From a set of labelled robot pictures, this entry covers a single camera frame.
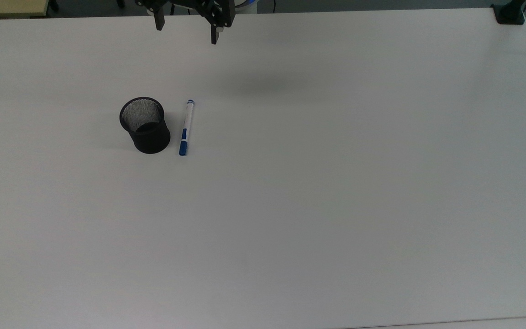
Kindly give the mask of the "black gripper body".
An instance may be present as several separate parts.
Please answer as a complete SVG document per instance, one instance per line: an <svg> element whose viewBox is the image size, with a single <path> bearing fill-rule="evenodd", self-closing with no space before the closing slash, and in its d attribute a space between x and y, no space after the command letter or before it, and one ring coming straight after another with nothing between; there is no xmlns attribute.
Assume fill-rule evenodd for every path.
<svg viewBox="0 0 526 329"><path fill-rule="evenodd" d="M154 16L154 10L167 3L193 10L204 17L210 25L231 27L236 11L233 0L136 0L135 4L146 8Z"/></svg>

